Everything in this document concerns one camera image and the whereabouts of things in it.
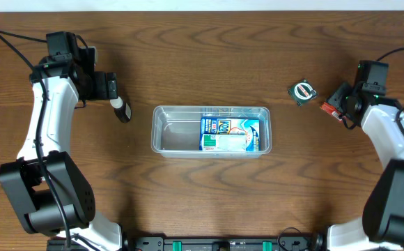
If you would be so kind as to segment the red Panadol ActiFast box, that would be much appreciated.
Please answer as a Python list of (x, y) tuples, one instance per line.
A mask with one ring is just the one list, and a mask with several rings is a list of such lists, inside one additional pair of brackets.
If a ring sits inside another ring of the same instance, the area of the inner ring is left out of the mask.
[(321, 110), (327, 112), (329, 115), (333, 116), (338, 121), (342, 121), (342, 114), (334, 106), (332, 106), (328, 102), (324, 102), (320, 106), (320, 108), (321, 108)]

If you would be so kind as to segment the green Zam-Buk box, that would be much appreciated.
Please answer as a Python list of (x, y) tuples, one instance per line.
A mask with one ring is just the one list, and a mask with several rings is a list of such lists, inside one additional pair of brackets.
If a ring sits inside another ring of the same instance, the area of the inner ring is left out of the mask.
[(318, 96), (318, 92), (312, 87), (307, 79), (292, 85), (288, 89), (288, 95), (301, 107)]

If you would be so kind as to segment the blue fever patch box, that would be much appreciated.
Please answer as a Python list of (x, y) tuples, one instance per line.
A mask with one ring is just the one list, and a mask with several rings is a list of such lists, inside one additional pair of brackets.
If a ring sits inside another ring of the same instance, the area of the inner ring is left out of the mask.
[(200, 144), (204, 134), (246, 135), (247, 148), (243, 152), (256, 152), (261, 149), (260, 121), (258, 119), (239, 119), (229, 117), (203, 117), (201, 119)]

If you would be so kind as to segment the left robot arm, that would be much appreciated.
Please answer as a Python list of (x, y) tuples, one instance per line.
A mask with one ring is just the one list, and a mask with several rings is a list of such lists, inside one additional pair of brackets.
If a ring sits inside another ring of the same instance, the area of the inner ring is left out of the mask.
[(63, 238), (89, 250), (121, 250), (121, 226), (97, 211), (90, 183), (70, 157), (70, 133), (79, 85), (107, 84), (95, 72), (96, 49), (45, 57), (29, 80), (33, 111), (23, 147), (0, 166), (0, 184), (25, 232)]

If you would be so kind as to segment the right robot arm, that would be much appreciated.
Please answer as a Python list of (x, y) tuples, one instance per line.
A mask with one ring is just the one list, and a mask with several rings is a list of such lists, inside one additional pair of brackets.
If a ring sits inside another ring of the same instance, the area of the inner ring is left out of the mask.
[(359, 81), (340, 98), (345, 116), (368, 135), (383, 173), (362, 216), (327, 230), (327, 250), (404, 248), (404, 113), (385, 87)]

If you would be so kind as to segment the clear plastic container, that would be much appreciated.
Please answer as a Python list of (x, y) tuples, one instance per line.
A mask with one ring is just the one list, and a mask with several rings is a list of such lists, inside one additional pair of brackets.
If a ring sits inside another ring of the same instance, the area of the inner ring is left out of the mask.
[[(256, 152), (202, 151), (203, 117), (258, 119), (261, 149)], [(153, 112), (151, 148), (166, 158), (258, 158), (272, 149), (270, 111), (244, 106), (158, 106)]]

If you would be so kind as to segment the dark bottle white cap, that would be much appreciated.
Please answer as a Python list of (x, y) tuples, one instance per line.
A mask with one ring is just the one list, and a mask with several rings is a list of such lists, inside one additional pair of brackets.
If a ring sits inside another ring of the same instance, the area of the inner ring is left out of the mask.
[(114, 108), (114, 114), (122, 123), (130, 122), (132, 117), (132, 110), (121, 97), (110, 100), (110, 104)]

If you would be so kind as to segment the black mounting rail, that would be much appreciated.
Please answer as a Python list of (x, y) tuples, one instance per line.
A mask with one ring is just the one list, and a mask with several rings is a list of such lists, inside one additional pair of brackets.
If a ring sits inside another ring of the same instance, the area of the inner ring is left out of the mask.
[(324, 251), (321, 236), (292, 235), (276, 238), (164, 238), (149, 236), (122, 241), (122, 251)]

